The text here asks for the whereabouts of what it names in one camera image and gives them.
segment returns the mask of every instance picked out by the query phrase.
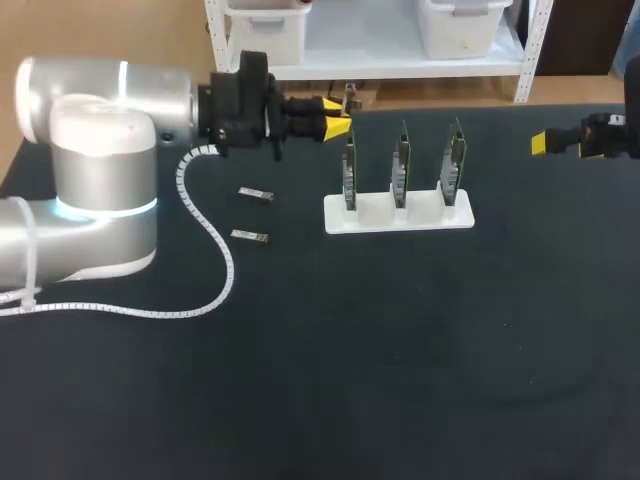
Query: black tablecloth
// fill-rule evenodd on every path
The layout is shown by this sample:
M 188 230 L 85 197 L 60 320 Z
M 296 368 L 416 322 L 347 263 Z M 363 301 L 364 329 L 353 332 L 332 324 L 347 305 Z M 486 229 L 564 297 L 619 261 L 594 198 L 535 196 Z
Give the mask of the black tablecloth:
M 195 320 L 60 312 L 0 323 L 6 479 L 640 478 L 640 162 L 531 158 L 530 139 L 615 107 L 371 113 L 354 122 L 361 192 L 388 188 L 402 120 L 411 188 L 434 188 L 451 121 L 469 150 L 472 230 L 329 236 L 341 142 L 199 159 L 197 205 L 237 280 Z M 129 278 L 40 302 L 188 309 L 224 281 L 160 152 L 159 245 Z M 263 206 L 241 186 L 273 191 Z M 54 194 L 23 145 L 3 195 Z

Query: small metal component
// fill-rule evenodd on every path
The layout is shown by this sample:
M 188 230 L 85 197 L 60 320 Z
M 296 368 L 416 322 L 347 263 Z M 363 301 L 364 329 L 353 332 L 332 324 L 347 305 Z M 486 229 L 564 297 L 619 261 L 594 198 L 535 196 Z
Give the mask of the small metal component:
M 353 136 L 347 137 L 347 147 L 342 155 L 342 186 L 347 211 L 356 210 L 356 144 Z
M 343 117 L 351 115 L 351 110 L 353 110 L 353 103 L 357 94 L 358 90 L 356 89 L 356 84 L 353 82 L 347 82 L 344 86 L 344 97 L 342 98 Z
M 456 123 L 451 125 L 451 138 L 447 142 L 440 171 L 440 188 L 444 203 L 448 207 L 456 204 L 466 153 L 467 142 L 464 139 L 460 121 L 456 118 Z
M 271 192 L 263 192 L 261 190 L 254 190 L 253 188 L 241 187 L 238 190 L 240 195 L 245 195 L 247 197 L 257 198 L 263 203 L 273 203 L 276 196 Z
M 262 243 L 266 245 L 269 242 L 269 235 L 266 233 L 254 233 L 245 232 L 244 230 L 233 230 L 231 236 L 235 238 L 242 238 L 244 240 L 251 240 L 254 242 Z
M 404 124 L 404 133 L 396 144 L 393 153 L 393 167 L 391 170 L 391 188 L 396 208 L 407 208 L 407 192 L 409 190 L 409 166 L 411 163 L 411 143 L 407 125 Z

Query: white cable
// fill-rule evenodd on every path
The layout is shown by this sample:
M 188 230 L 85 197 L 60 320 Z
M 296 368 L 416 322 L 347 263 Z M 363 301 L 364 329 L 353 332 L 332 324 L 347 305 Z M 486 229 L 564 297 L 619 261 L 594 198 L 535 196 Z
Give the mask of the white cable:
M 24 218 L 27 232 L 27 258 L 25 286 L 19 298 L 22 307 L 26 311 L 31 311 L 36 304 L 36 275 L 38 273 L 38 234 L 36 233 L 36 219 L 29 203 L 22 197 L 9 197 L 9 200 L 16 203 L 20 208 L 20 213 Z
M 199 157 L 200 155 L 218 155 L 218 150 L 214 145 L 206 145 L 202 147 L 197 147 L 188 152 L 178 165 L 178 169 L 176 170 L 176 187 L 178 189 L 178 194 L 182 199 L 182 203 L 189 210 L 189 213 L 196 219 L 196 221 L 204 227 L 207 233 L 213 238 L 216 242 L 220 251 L 222 252 L 222 256 L 224 257 L 225 264 L 227 266 L 227 279 L 225 281 L 222 292 L 217 296 L 215 300 L 207 305 L 204 305 L 200 308 L 196 308 L 194 310 L 186 310 L 183 312 L 156 312 L 153 310 L 139 310 L 136 308 L 127 308 L 127 307 L 118 307 L 115 305 L 104 305 L 100 303 L 80 303 L 80 302 L 69 302 L 69 303 L 48 303 L 42 305 L 35 305 L 31 309 L 26 309 L 23 306 L 14 307 L 14 308 L 5 308 L 0 309 L 0 317 L 7 317 L 11 315 L 23 315 L 27 313 L 39 313 L 39 312 L 52 312 L 58 310 L 91 310 L 96 312 L 107 312 L 107 313 L 115 313 L 118 315 L 128 315 L 132 317 L 141 317 L 141 318 L 160 318 L 160 319 L 174 319 L 174 318 L 193 318 L 199 317 L 200 315 L 204 315 L 209 313 L 216 308 L 218 308 L 222 302 L 229 296 L 231 292 L 231 287 L 233 285 L 233 279 L 235 275 L 235 268 L 233 265 L 233 258 L 231 257 L 231 252 L 229 251 L 229 247 L 225 243 L 224 239 L 220 236 L 218 231 L 209 223 L 209 221 L 200 213 L 200 210 L 196 208 L 187 193 L 187 189 L 184 185 L 184 174 L 187 169 L 187 166 L 191 163 L 191 161 Z

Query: white shelf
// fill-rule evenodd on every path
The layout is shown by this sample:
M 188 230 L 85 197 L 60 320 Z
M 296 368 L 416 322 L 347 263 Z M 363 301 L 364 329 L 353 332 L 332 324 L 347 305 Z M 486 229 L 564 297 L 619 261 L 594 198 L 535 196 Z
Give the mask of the white shelf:
M 418 28 L 415 0 L 320 0 L 309 14 L 304 63 L 271 71 L 278 80 L 520 75 L 524 50 L 505 18 L 489 56 L 476 59 L 429 60 Z
M 277 67 L 278 80 L 365 80 L 393 78 L 519 76 L 516 102 L 531 92 L 554 0 L 530 0 L 529 39 L 523 49 L 512 24 L 503 17 L 490 54 L 468 60 L 429 60 L 417 21 L 419 0 L 317 0 L 309 14 L 305 61 Z M 238 69 L 234 31 L 227 43 L 227 0 L 204 0 L 219 72 Z M 514 0 L 518 9 L 522 4 Z

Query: wooden floor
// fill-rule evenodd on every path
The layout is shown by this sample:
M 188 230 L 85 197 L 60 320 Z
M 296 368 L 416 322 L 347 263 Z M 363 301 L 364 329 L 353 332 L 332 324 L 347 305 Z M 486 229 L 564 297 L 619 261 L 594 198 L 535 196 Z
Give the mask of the wooden floor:
M 0 0 L 0 178 L 22 140 L 13 108 L 13 79 L 22 58 L 98 55 L 184 65 L 197 81 L 205 81 L 207 72 L 214 68 L 205 18 L 202 0 Z M 366 109 L 486 107 L 512 105 L 516 79 L 454 78 L 368 85 L 361 92 Z M 310 92 L 296 88 L 289 93 Z M 530 103 L 623 100 L 623 84 L 613 76 L 546 77 L 536 79 Z

